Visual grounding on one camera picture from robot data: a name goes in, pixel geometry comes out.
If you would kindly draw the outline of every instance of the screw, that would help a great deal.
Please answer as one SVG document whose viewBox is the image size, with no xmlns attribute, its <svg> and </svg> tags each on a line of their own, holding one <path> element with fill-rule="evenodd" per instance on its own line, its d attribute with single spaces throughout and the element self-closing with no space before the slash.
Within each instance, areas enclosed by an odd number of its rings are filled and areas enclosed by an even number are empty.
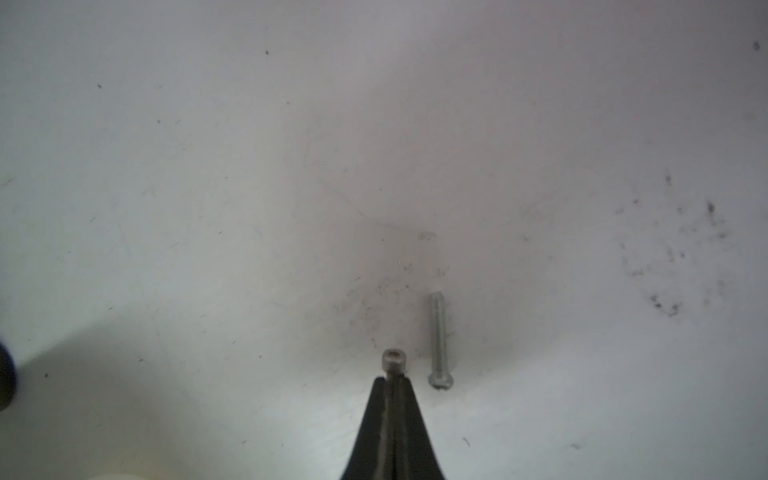
<svg viewBox="0 0 768 480">
<path fill-rule="evenodd" d="M 448 371 L 445 298 L 441 292 L 429 296 L 429 321 L 432 328 L 432 373 L 429 375 L 429 385 L 447 390 L 453 386 L 453 377 Z"/>
<path fill-rule="evenodd" d="M 406 354 L 401 349 L 386 349 L 382 354 L 382 368 L 387 376 L 406 374 Z"/>
</svg>

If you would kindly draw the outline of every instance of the black object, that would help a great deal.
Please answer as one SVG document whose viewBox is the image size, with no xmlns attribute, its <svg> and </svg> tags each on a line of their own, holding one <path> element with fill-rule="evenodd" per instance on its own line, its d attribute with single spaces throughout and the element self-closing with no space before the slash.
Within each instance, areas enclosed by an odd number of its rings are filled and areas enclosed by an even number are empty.
<svg viewBox="0 0 768 480">
<path fill-rule="evenodd" d="M 373 381 L 366 412 L 341 480 L 445 480 L 437 464 L 411 381 Z"/>
<path fill-rule="evenodd" d="M 8 350 L 0 343 L 0 410 L 11 404 L 16 393 L 16 367 Z"/>
</svg>

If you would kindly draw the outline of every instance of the silver screw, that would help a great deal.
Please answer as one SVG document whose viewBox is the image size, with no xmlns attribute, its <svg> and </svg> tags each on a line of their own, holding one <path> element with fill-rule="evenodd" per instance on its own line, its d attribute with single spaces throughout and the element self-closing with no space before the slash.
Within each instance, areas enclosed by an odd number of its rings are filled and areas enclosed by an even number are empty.
<svg viewBox="0 0 768 480">
<path fill-rule="evenodd" d="M 429 296 L 429 321 L 432 328 L 432 374 L 429 375 L 429 385 L 447 390 L 453 386 L 453 377 L 448 371 L 445 298 L 441 292 Z"/>
<path fill-rule="evenodd" d="M 406 374 L 406 354 L 401 349 L 386 349 L 382 354 L 382 368 L 387 376 Z"/>
</svg>

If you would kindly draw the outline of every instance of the screw head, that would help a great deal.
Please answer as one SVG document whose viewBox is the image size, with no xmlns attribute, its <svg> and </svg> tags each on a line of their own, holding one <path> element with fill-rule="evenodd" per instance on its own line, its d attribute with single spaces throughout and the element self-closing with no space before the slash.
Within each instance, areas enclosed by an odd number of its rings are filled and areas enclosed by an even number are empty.
<svg viewBox="0 0 768 480">
<path fill-rule="evenodd" d="M 442 375 L 435 375 L 435 373 L 430 373 L 429 385 L 437 390 L 447 390 L 453 386 L 453 377 L 450 373 L 444 373 Z"/>
<path fill-rule="evenodd" d="M 406 353 L 401 349 L 386 349 L 382 354 L 382 368 L 390 375 L 406 374 Z"/>
</svg>

